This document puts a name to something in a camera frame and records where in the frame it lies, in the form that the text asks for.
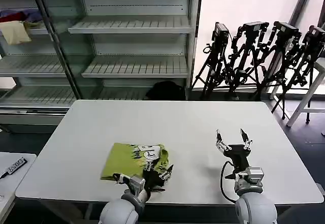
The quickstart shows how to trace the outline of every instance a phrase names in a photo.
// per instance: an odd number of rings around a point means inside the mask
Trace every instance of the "white table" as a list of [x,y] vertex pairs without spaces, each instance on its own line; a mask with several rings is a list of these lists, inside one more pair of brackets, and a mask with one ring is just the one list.
[[[215,147],[215,132],[219,129],[228,144],[240,144],[240,128],[253,139],[248,160],[262,167],[269,199],[277,205],[323,202],[306,167],[262,102],[76,101],[16,196],[77,202],[118,199],[126,186],[100,180],[112,145],[161,143],[174,168],[166,191],[154,193],[149,203],[231,204],[220,191],[220,171],[228,158]],[[231,171],[228,167],[225,174]],[[224,189],[229,197],[238,198],[233,180],[224,180]]]
[[6,168],[10,167],[21,157],[24,157],[27,163],[19,168],[14,174],[0,179],[0,223],[5,222],[8,214],[14,207],[16,188],[36,158],[35,154],[0,152],[1,175],[6,171]]

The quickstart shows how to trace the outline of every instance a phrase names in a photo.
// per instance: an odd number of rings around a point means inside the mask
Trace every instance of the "tripod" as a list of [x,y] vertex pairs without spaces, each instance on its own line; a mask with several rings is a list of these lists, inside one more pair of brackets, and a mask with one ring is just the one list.
[[[301,53],[304,52],[304,56],[299,63],[298,67],[295,69],[294,75],[291,77],[288,85],[285,86],[282,90],[282,94],[279,97],[279,100],[272,109],[272,113],[275,111],[281,100],[285,100],[285,94],[291,89],[292,85],[300,83],[301,86],[307,84],[306,76],[310,74],[309,78],[309,87],[313,83],[313,70],[314,63],[318,59],[319,55],[324,50],[325,45],[325,31],[319,27],[310,26],[309,31],[306,33],[304,40],[304,46],[301,48]],[[307,65],[302,74],[300,74],[302,67]],[[308,108],[310,108],[311,100],[308,101]],[[310,122],[310,114],[307,113],[306,123]]]
[[[204,62],[199,74],[191,87],[194,88],[198,80],[204,83],[203,91],[200,96],[200,100],[208,99],[215,87],[221,84],[224,80],[224,74],[222,74],[222,62],[226,65],[225,61],[225,48],[228,44],[229,30],[222,23],[216,22],[215,29],[212,32],[212,45],[203,50],[205,54],[209,54],[208,58]],[[201,75],[206,67],[209,67],[209,72],[206,80],[201,78]]]
[[272,46],[269,51],[264,54],[266,58],[269,54],[271,54],[271,52],[275,51],[269,68],[264,74],[264,79],[260,87],[257,88],[257,90],[254,92],[254,94],[256,95],[256,100],[261,99],[263,89],[271,86],[275,86],[277,89],[279,85],[284,86],[286,82],[285,72],[290,66],[290,63],[293,61],[292,56],[294,52],[297,51],[296,44],[295,48],[292,48],[292,52],[288,53],[287,57],[285,57],[287,44],[292,38],[294,38],[295,41],[299,41],[299,38],[301,36],[301,33],[299,33],[299,30],[297,28],[287,23],[278,21],[274,22],[274,27],[272,28],[272,33],[270,35],[268,44],[271,44],[273,42],[275,34],[277,35],[275,45]]
[[[230,63],[227,66],[228,71],[232,71],[232,73],[229,75],[229,72],[227,73],[229,77],[229,97],[238,99],[235,90],[238,88],[239,85],[242,85],[247,82],[248,77],[250,77],[256,84],[256,86],[259,88],[260,83],[258,79],[258,53],[260,51],[260,46],[263,41],[263,37],[265,35],[265,32],[267,30],[267,27],[269,26],[268,22],[252,22],[252,23],[246,23],[242,27],[238,28],[238,32],[236,36],[234,37],[234,40],[232,42],[232,49],[233,54],[229,56]],[[242,37],[243,32],[245,32],[246,35],[246,42],[241,46],[241,48],[238,51],[237,47],[237,41]],[[259,36],[258,44],[259,47],[257,50],[255,49],[254,43],[256,38]],[[234,69],[235,61],[238,57],[240,57],[240,54],[243,52],[243,56],[239,62],[239,65],[237,68]],[[253,68],[248,68],[244,70],[244,66],[246,63],[246,60],[250,54],[252,53],[253,59]],[[255,71],[255,78],[251,77],[251,73]]]

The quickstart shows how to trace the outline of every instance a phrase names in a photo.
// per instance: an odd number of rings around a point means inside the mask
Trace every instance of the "purple cloth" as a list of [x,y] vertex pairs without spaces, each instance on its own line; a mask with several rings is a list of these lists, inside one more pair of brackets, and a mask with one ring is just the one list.
[[18,12],[23,12],[26,15],[27,18],[25,21],[27,22],[39,22],[43,20],[42,15],[38,9],[26,9],[22,11],[2,10],[0,11],[0,17],[7,17]]

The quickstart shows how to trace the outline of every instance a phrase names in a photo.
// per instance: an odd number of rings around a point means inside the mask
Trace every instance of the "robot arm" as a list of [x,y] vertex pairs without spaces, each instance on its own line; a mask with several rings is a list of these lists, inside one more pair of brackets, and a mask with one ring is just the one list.
[[216,136],[217,148],[233,161],[233,173],[225,178],[235,180],[234,190],[239,196],[235,202],[238,220],[240,224],[276,224],[275,205],[262,194],[264,172],[261,167],[251,167],[247,160],[252,140],[249,140],[242,129],[240,132],[244,144],[239,145],[224,144],[219,130]]
[[113,174],[116,182],[126,184],[128,189],[121,199],[109,202],[102,210],[99,224],[135,224],[143,213],[146,202],[152,191],[164,191],[164,182],[171,176],[173,165],[165,172],[154,170],[153,162],[143,169],[143,178],[137,175],[128,177],[123,174]]
[[150,198],[150,192],[145,189],[145,179],[134,175],[113,175],[119,184],[128,185],[120,200],[106,204],[102,210],[99,224],[135,224],[139,214],[144,210],[145,203]]

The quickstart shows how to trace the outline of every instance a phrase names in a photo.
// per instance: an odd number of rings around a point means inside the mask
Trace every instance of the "green t-shirt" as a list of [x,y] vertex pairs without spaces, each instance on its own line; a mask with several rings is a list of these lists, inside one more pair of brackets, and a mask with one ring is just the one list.
[[162,144],[135,145],[114,143],[106,160],[101,179],[114,180],[114,173],[122,173],[129,177],[142,176],[143,168],[150,161],[159,159],[155,170],[162,173],[167,170],[168,152]]

